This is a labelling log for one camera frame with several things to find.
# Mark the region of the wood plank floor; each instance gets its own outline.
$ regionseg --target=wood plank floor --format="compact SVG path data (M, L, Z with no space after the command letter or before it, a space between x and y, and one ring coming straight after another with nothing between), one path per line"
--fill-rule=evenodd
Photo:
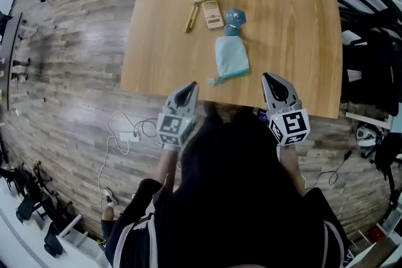
M134 5L135 0L16 0L12 11L14 15L24 12L32 19L53 21L58 28L23 40L16 52L17 59L30 57L32 64L27 68L28 81L14 82L13 92L27 90L30 97L45 97L46 102L20 108L20 116L3 112L6 126L0 131L9 157L14 164L25 162L29 168L41 161L53 178L54 189L63 200L73 202L73 209L84 217L84 228L95 236L101 235L97 180L110 136L108 118L115 111L126 113L132 122L156 117L165 102L164 97L119 89ZM233 109L227 107L222 112L228 116ZM203 118L199 104L197 119L202 122ZM321 171L340 165L346 150L353 149L339 170L336 184L329 186L329 176L323 175L317 186L346 232L354 237L358 228L365 230L385 211L388 182L368 160L359 157L354 139L356 123L345 119L342 112L338 120L312 117L310 126L308 140L298 146L307 186L314 184ZM131 130L121 115L113 118L111 128ZM152 130L147 124L146 131ZM133 146L127 156L111 141L101 185L112 189L120 201L117 215L129 203L138 183L153 172L159 156L160 147L146 139ZM393 171L398 186L402 173L395 167Z

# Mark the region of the shoe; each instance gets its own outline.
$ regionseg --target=shoe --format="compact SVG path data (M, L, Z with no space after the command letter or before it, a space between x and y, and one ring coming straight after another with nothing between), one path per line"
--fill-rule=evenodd
M103 189L103 195L106 197L106 201L108 203L113 203L114 205L118 205L119 203L117 202L117 200L115 199L112 191L108 188L104 188Z

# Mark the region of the light blue cloth bag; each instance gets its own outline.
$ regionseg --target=light blue cloth bag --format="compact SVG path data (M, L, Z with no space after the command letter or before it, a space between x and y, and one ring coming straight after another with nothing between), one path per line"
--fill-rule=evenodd
M218 78L208 79L208 83L216 83L250 71L249 60L243 42L238 36L224 36L216 39L215 59Z

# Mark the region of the white wall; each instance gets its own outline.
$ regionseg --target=white wall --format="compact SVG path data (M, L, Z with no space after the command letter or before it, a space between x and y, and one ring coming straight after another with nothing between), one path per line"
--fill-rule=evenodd
M0 260L7 268L42 268L24 249L1 217L0 231Z

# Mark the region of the wooden table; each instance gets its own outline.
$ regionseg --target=wooden table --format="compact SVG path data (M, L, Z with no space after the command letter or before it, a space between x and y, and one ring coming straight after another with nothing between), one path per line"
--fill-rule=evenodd
M246 13L241 27L251 71L215 86L215 40L202 10L183 32L190 0L136 0L122 68L121 88L168 95L195 80L200 100L266 109L261 75L271 72L294 84L311 115L337 118L342 82L342 39L337 0L217 0L221 14Z

